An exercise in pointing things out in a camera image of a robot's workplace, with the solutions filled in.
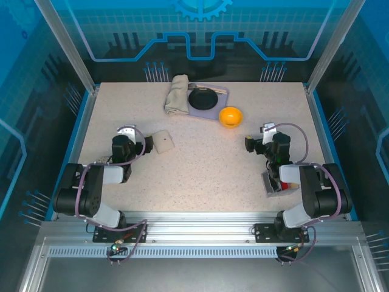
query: aluminum frame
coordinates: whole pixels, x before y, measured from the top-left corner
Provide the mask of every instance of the aluminum frame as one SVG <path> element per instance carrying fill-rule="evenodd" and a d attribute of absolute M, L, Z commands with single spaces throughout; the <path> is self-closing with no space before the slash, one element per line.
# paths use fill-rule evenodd
<path fill-rule="evenodd" d="M 72 64 L 85 89 L 88 90 L 89 93 L 94 93 L 95 83 L 93 82 L 93 79 L 89 74 L 88 69 L 86 69 L 84 62 L 80 57 L 80 54 L 78 53 L 71 37 L 65 29 L 62 20 L 59 17 L 57 11 L 55 10 L 53 4 L 50 0 L 34 1 L 35 4 L 38 6 L 39 10 L 41 11 L 47 24 L 51 28 L 51 31 L 55 35 L 55 38 L 62 47 L 62 50 L 66 54 L 70 63 Z"/>
<path fill-rule="evenodd" d="M 343 43 L 346 34 L 353 25 L 365 1 L 366 0 L 350 0 L 348 7 L 342 15 L 342 18 L 308 80 L 308 93 L 314 92 L 338 48 Z"/>
<path fill-rule="evenodd" d="M 94 82 L 89 75 L 69 34 L 49 0 L 35 0 L 55 37 L 70 60 L 85 88 L 93 94 Z M 318 132 L 320 145 L 326 162 L 333 158 L 324 133 L 320 115 L 317 112 L 312 93 L 322 78 L 326 68 L 365 0 L 351 0 L 322 57 L 308 81 L 308 103 Z M 80 154 L 86 128 L 92 113 L 95 99 L 88 105 L 77 133 L 71 161 Z M 128 222 L 149 219 L 148 240 L 145 246 L 272 246 L 272 243 L 255 243 L 250 229 L 254 223 L 272 223 L 276 213 L 126 213 Z M 359 222 L 336 221 L 317 224 L 317 245 L 347 245 L 353 247 L 356 268 L 359 271 L 365 291 L 384 291 L 374 265 L 362 226 Z M 23 277 L 20 291 L 38 291 L 44 278 L 44 271 L 52 246 L 107 246 L 91 242 L 91 235 L 85 233 L 84 222 L 62 215 L 55 222 L 44 222 L 36 240 Z"/>
<path fill-rule="evenodd" d="M 143 249 L 182 250 L 183 248 L 223 247 L 239 251 L 290 245 L 290 243 L 282 245 L 255 243 L 255 237 L 251 234 L 253 224 L 272 223 L 276 214 L 275 212 L 127 212 L 125 215 L 128 222 L 148 219 L 147 240 L 140 245 Z M 369 266 L 371 254 L 360 222 L 339 218 L 322 222 L 316 227 L 317 246 L 353 246 L 358 251 L 355 253 L 356 268 L 360 272 L 365 291 L 384 291 L 379 278 L 374 277 L 374 262 L 373 266 Z M 58 221 L 42 223 L 19 291 L 39 291 L 44 280 L 47 259 L 58 257 L 50 254 L 52 248 L 65 251 L 66 248 L 96 250 L 99 247 L 110 246 L 110 244 L 93 243 L 91 239 L 92 234 L 85 232 L 85 222 L 74 217 L 60 215 Z M 88 256 L 71 254 L 67 257 Z"/>

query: cable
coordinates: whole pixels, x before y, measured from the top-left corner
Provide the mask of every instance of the cable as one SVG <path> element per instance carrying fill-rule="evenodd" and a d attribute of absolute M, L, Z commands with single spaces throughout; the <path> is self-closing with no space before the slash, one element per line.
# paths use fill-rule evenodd
<path fill-rule="evenodd" d="M 141 137 L 142 139 L 142 144 L 143 144 L 143 147 L 142 147 L 142 151 L 140 152 L 140 154 L 138 156 L 136 156 L 134 159 L 130 160 L 130 161 L 127 161 L 127 162 L 122 162 L 122 163 L 115 163 L 115 164 L 110 164 L 110 163 L 90 163 L 88 164 L 85 169 L 83 170 L 83 173 L 81 175 L 81 178 L 80 178 L 80 183 L 78 184 L 78 190 L 77 190 L 77 195 L 76 195 L 76 198 L 75 198 L 75 208 L 74 208 L 74 212 L 75 212 L 75 215 L 77 218 L 79 219 L 82 219 L 82 220 L 85 220 L 85 222 L 91 224 L 91 225 L 94 225 L 94 226 L 98 226 L 100 228 L 103 228 L 103 229 L 106 229 L 106 230 L 109 230 L 109 231 L 114 231 L 114 232 L 122 232 L 122 231 L 127 231 L 127 230 L 130 230 L 130 229 L 133 229 L 135 227 L 138 227 L 139 225 L 141 225 L 143 221 L 141 222 L 138 222 L 132 226 L 129 226 L 127 228 L 120 228 L 120 229 L 117 229 L 117 228 L 110 228 L 108 226 L 104 226 L 104 225 L 98 225 L 96 223 L 94 223 L 93 221 L 91 220 L 88 220 L 86 217 L 83 217 L 80 215 L 79 213 L 79 207 L 80 207 L 80 197 L 81 197 L 81 191 L 82 191 L 82 187 L 83 187 L 83 184 L 84 184 L 84 181 L 85 181 L 85 176 L 86 176 L 86 173 L 88 172 L 88 170 L 91 168 L 92 165 L 101 165 L 101 166 L 106 166 L 106 165 L 111 165 L 111 166 L 124 166 L 124 165 L 128 165 L 128 164 L 131 164 L 135 161 L 137 161 L 139 158 L 142 157 L 142 155 L 144 154 L 145 150 L 146 150 L 146 140 L 145 140 L 145 137 L 144 135 L 142 134 L 141 131 L 139 131 L 137 128 L 135 127 L 132 127 L 132 126 L 124 126 L 124 127 L 121 127 L 119 128 L 117 131 L 120 131 L 124 128 L 130 128 L 130 129 L 133 129 L 136 133 L 139 134 L 139 136 Z"/>
<path fill-rule="evenodd" d="M 138 243 L 139 243 L 140 239 L 142 238 L 143 233 L 145 232 L 147 219 L 144 219 L 144 220 L 142 220 L 142 221 L 139 222 L 139 223 L 140 223 L 140 224 L 143 223 L 142 230 L 140 231 L 140 234 L 139 234 L 139 236 L 138 236 L 138 238 L 137 238 L 137 240 L 136 240 L 136 242 L 135 242 L 135 245 L 133 246 L 133 249 L 131 250 L 131 252 L 128 253 L 128 255 L 127 255 L 124 259 L 121 259 L 121 260 L 112 260 L 112 259 L 110 258 L 110 256 L 109 256 L 109 253 L 107 252 L 107 260 L 109 260 L 109 261 L 111 262 L 111 264 L 114 263 L 114 262 L 120 262 L 120 263 L 125 262 L 126 260 L 128 260 L 130 257 L 133 256 L 133 254 L 135 253 L 135 249 L 137 248 Z"/>
<path fill-rule="evenodd" d="M 295 260 L 292 258 L 292 257 L 288 257 L 286 255 L 281 255 L 281 257 L 285 258 L 285 259 L 288 259 L 290 260 L 290 263 L 293 263 L 295 262 Z M 309 269 L 313 269 L 320 277 L 323 278 L 324 281 L 326 281 L 335 291 L 338 291 L 338 292 L 341 292 L 340 289 L 338 289 L 330 280 L 328 280 L 328 278 L 326 276 L 324 276 L 322 274 L 322 272 L 320 272 L 315 266 L 312 266 L 312 265 L 308 265 L 307 263 L 305 262 L 299 262 L 301 263 L 302 265 L 308 267 Z"/>
<path fill-rule="evenodd" d="M 92 231 L 92 232 L 88 231 L 88 226 L 89 226 L 89 223 L 86 223 L 86 226 L 85 226 L 86 233 L 95 233 L 94 231 Z"/>
<path fill-rule="evenodd" d="M 318 217 L 318 218 L 308 222 L 307 225 L 314 224 L 314 223 L 319 222 L 319 221 L 323 221 L 323 219 L 332 219 L 332 218 L 337 217 L 339 215 L 339 213 L 340 213 L 341 208 L 342 208 L 342 197 L 340 195 L 339 187 L 338 187 L 337 183 L 335 182 L 334 178 L 332 177 L 332 175 L 329 173 L 329 171 L 327 169 L 324 168 L 324 166 L 322 166 L 322 165 L 320 165 L 318 163 L 314 163 L 314 162 L 312 162 L 312 163 L 306 163 L 306 162 L 304 163 L 303 162 L 306 159 L 306 157 L 308 155 L 308 151 L 309 151 L 308 138 L 307 138 L 304 130 L 302 128 L 300 128 L 298 125 L 294 124 L 294 123 L 279 123 L 279 124 L 277 124 L 275 126 L 267 128 L 264 131 L 269 131 L 271 129 L 274 129 L 275 127 L 280 127 L 280 126 L 293 126 L 295 128 L 298 128 L 303 133 L 303 136 L 304 136 L 304 139 L 305 139 L 305 145 L 306 145 L 305 154 L 304 154 L 303 158 L 301 160 L 297 161 L 295 164 L 297 164 L 297 165 L 313 165 L 313 166 L 316 166 L 316 167 L 320 168 L 328 176 L 329 180 L 332 183 L 332 186 L 335 189 L 336 198 L 337 198 L 337 207 L 336 207 L 335 213 L 333 213 L 331 216 L 328 216 L 328 217 L 323 217 L 323 218 Z"/>
<path fill-rule="evenodd" d="M 303 158 L 301 160 L 296 162 L 296 164 L 298 164 L 300 162 L 303 162 L 306 159 L 306 157 L 308 156 L 308 151 L 309 151 L 308 138 L 307 138 L 304 130 L 301 129 L 300 126 L 296 125 L 295 123 L 279 123 L 279 124 L 277 124 L 275 126 L 272 126 L 270 128 L 264 129 L 264 131 L 267 132 L 267 131 L 270 131 L 271 129 L 274 129 L 275 127 L 280 127 L 280 126 L 292 126 L 292 127 L 298 128 L 300 130 L 300 132 L 303 133 L 303 136 L 304 136 L 304 139 L 305 139 L 305 147 L 306 147 L 305 148 L 305 154 L 304 154 L 304 156 L 303 156 Z"/>
<path fill-rule="evenodd" d="M 303 259 L 305 259 L 305 258 L 312 252 L 312 250 L 314 249 L 314 246 L 315 246 L 315 244 L 316 244 L 316 228 L 313 227 L 312 225 L 310 225 L 310 226 L 307 226 L 306 229 L 309 229 L 309 228 L 312 228 L 312 230 L 314 231 L 314 239 L 313 239 L 312 245 L 309 247 L 309 249 L 308 249 L 308 251 L 306 252 L 306 254 L 303 255 L 302 257 L 300 257 L 299 259 L 295 260 L 295 259 L 293 259 L 293 258 L 291 257 L 290 259 L 292 259 L 293 261 L 291 261 L 290 263 L 298 263 L 298 262 L 301 262 L 301 261 L 302 261 Z"/>
<path fill-rule="evenodd" d="M 299 164 L 300 165 L 313 165 L 313 166 L 316 166 L 316 167 L 320 168 L 321 170 L 323 170 L 324 173 L 327 175 L 328 179 L 330 180 L 332 186 L 334 187 L 335 193 L 336 193 L 336 198 L 337 198 L 337 207 L 336 207 L 335 213 L 333 213 L 332 215 L 330 215 L 328 217 L 323 217 L 323 218 L 318 217 L 316 219 L 313 219 L 312 221 L 306 223 L 306 225 L 312 225 L 316 222 L 323 221 L 324 219 L 329 220 L 329 219 L 333 219 L 333 218 L 337 217 L 340 213 L 341 208 L 342 208 L 342 196 L 340 195 L 339 186 L 335 182 L 334 177 L 330 174 L 330 172 L 327 169 L 324 168 L 324 166 L 320 165 L 319 163 L 312 162 L 312 163 L 299 163 Z"/>
<path fill-rule="evenodd" d="M 299 236 L 301 238 L 301 242 L 299 244 L 297 244 L 297 245 L 292 245 L 292 246 L 287 247 L 286 249 L 281 251 L 281 252 L 283 252 L 281 255 L 284 256 L 286 254 L 290 254 L 291 252 L 298 252 L 299 250 L 301 250 L 301 248 L 304 247 L 304 233 L 303 232 L 300 233 Z"/>

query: gear logo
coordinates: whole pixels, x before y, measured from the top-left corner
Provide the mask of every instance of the gear logo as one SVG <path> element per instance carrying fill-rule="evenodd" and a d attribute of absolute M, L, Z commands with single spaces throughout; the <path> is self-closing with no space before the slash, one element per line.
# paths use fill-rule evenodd
<path fill-rule="evenodd" d="M 219 12 L 227 11 L 226 6 L 232 4 L 232 0 L 171 0 L 171 3 L 183 17 L 202 21 L 204 18 L 211 20 L 212 16 L 219 17 Z"/>
<path fill-rule="evenodd" d="M 35 21 L 33 0 L 2 0 L 0 5 L 8 8 L 13 20 L 24 30 L 28 30 Z"/>

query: cloth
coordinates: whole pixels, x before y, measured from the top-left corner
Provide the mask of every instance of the cloth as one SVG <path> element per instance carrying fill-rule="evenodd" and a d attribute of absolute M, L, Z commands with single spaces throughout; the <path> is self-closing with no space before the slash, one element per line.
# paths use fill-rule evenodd
<path fill-rule="evenodd" d="M 188 83 L 187 75 L 177 75 L 171 81 L 170 92 L 165 102 L 165 112 L 168 115 L 189 114 Z"/>

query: blue enclosure wall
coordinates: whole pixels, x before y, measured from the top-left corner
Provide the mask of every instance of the blue enclosure wall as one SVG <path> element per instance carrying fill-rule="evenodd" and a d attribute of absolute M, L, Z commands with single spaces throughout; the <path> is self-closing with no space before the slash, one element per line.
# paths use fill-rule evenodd
<path fill-rule="evenodd" d="M 366 1 L 317 88 L 331 144 L 368 234 L 389 231 L 388 15 L 388 1 Z"/>
<path fill-rule="evenodd" d="M 306 82 L 348 3 L 53 1 L 95 82 Z"/>
<path fill-rule="evenodd" d="M 51 196 L 85 89 L 33 1 L 0 1 L 0 26 L 0 290 L 16 291 L 47 210 L 26 194 Z"/>

